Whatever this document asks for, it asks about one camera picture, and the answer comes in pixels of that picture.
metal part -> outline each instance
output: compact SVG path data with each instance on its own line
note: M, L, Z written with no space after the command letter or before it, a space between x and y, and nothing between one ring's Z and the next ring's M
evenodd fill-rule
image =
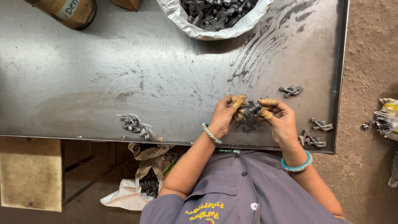
M310 133L307 134L307 137L310 138L310 140L307 141L307 145L314 145L315 147L318 147L318 148L326 147L326 142L321 141L320 138L312 137Z
M147 196L155 196L158 195L159 192L159 180L155 175L155 172L152 168L149 169L147 175L139 180L141 193L145 193Z
M316 124L315 127L313 127L313 130L318 130L321 129L322 131L329 131L333 129L333 124L326 124L326 121L316 121L315 118L311 118L310 121Z
M206 31L232 27L256 5L258 0L182 0L187 21Z
M380 126L380 123L377 122L376 120L370 120L370 121L365 122L365 123L362 125L362 128L363 128L364 130L369 130L369 129L370 129L369 126L372 126L373 124L376 124L376 126Z
M253 100L248 101L249 104L240 106L241 109L247 109L251 113L256 113L256 111L261 109L261 106L258 103L255 103Z
M298 136L298 139L299 139L298 141L299 141L299 143L300 143L301 146L304 146L304 144L305 144L306 142L310 141L310 138L307 138L308 129L304 130L303 132L304 132L303 135Z
M123 129L139 133L140 138L145 141L152 140L150 131L141 124L137 116L133 114L125 114L120 118L120 120L125 122L125 124L122 125Z
M297 88L295 86L290 86L287 89L280 87L279 90L287 92L287 94L285 94L285 98L288 98L291 95L297 95L297 94L301 93L301 91L303 91L304 89L301 86L299 86Z

yellow embroidered text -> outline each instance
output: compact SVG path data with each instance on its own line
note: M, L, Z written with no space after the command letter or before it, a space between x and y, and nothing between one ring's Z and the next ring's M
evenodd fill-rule
M206 217L211 217L214 219L218 219L219 218L219 213L215 213L214 211L212 212L208 212L206 214L206 212L199 212L198 214L196 214L195 216L192 216L189 218L189 220L195 220L195 219L201 219L201 218L206 218Z
M185 211L185 214L196 214L199 210L203 209L203 208L211 208L214 209L214 207L220 207L220 208L224 208L224 203L221 202L216 202L216 203L206 203L205 205L200 205L198 208L195 208L193 211Z

blue bangle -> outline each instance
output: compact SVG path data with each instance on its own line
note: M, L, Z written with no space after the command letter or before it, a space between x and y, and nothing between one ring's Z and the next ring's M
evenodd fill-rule
M304 151L307 154L308 159L303 165L301 165L299 167L288 167L285 165L285 161L283 160L283 157L282 157L282 159L281 159L282 168L284 170L290 171L290 172L300 172L300 171L307 169L312 164L312 155L310 154L309 151L307 151L307 150L304 150Z
M209 126L208 124L205 124L205 123L202 124L203 129L204 129L205 132L210 136L210 138L213 139L213 141L215 141L217 144L221 144L221 143L222 143L222 140L221 140L221 139L217 139L217 138L209 131L209 129L207 128L208 126Z

wrist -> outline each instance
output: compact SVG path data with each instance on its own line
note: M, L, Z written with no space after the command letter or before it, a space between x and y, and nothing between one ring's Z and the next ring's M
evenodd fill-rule
M296 151L302 149L302 146L297 139L283 141L279 144L279 147L282 151Z
M220 128L216 128L214 126L212 126L211 124L207 127L207 129L214 135L214 137L216 137L217 139L220 139L223 137L221 129Z

bag of metal parts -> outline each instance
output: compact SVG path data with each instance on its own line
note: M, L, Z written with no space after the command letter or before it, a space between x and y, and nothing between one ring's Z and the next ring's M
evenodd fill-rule
M138 195L147 201L155 199L176 160L176 153L166 152L156 158L140 161L140 168L135 173Z
M264 16L273 2L273 0L157 1L170 20L188 36L199 40L229 39L246 33Z
M391 98L380 99L383 107L375 112L376 129L389 138L398 141L398 100Z

